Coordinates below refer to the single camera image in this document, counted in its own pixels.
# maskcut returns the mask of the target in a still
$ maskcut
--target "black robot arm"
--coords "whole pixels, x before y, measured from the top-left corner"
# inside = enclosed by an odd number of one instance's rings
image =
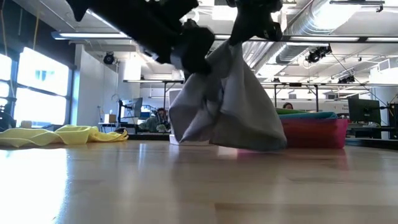
[[[210,72],[205,57],[215,36],[195,21],[180,19],[198,7],[197,0],[66,0],[75,19],[81,21],[88,9],[110,22],[137,42],[142,51],[159,63],[171,63],[187,73]],[[280,0],[226,0],[238,7],[231,45],[253,36],[279,41],[280,25],[271,12],[281,9]]]

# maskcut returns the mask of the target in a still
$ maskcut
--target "computer monitor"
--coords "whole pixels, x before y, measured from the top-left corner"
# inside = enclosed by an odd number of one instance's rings
[[[139,118],[141,116],[142,97],[135,98],[132,100],[122,100],[124,106],[126,106],[126,112],[122,111],[123,118]]]
[[[348,109],[351,121],[381,123],[378,100],[348,99]]]

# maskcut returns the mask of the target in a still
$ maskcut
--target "red bin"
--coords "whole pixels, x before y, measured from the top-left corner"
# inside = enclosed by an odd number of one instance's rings
[[[347,119],[283,119],[290,148],[333,148],[345,145]]]

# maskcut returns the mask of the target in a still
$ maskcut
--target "ceiling light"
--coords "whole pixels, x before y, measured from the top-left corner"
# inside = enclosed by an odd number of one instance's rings
[[[123,80],[123,81],[131,83],[163,83],[162,80]]]
[[[215,39],[216,40],[228,40],[231,37],[229,34],[216,34]],[[264,40],[263,38],[260,37],[252,37],[248,41],[268,41]]]
[[[380,6],[381,4],[386,3],[385,1],[375,1],[375,0],[370,0],[370,1],[358,1],[358,0],[333,0],[330,1],[330,4],[334,5],[362,5],[362,6]]]
[[[57,40],[73,40],[73,39],[130,39],[125,34],[120,33],[52,33],[54,39]]]
[[[316,46],[316,47],[327,47],[328,43],[310,43],[310,42],[287,42],[288,46]]]
[[[291,41],[322,41],[322,42],[356,42],[359,37],[331,37],[331,36],[293,36],[289,40]]]
[[[398,37],[369,37],[367,42],[398,42]]]
[[[148,98],[150,99],[168,99],[168,96],[164,97],[164,96],[149,96]]]

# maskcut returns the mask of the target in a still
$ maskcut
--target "fabric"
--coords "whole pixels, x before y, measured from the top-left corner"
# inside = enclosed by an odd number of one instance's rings
[[[128,139],[127,131],[101,133],[97,127],[66,125],[56,131],[45,129],[8,129],[0,133],[0,146],[46,146],[51,143],[86,144],[88,142],[116,142]]]
[[[207,141],[236,148],[283,149],[286,138],[271,99],[243,60],[242,45],[224,42],[208,57],[209,75],[195,73],[169,109],[179,142]]]
[[[296,113],[279,115],[280,119],[337,119],[334,112]]]
[[[278,113],[278,115],[285,115],[285,114],[308,113],[308,112],[300,111],[300,110],[290,110],[290,109],[276,108],[276,113]]]

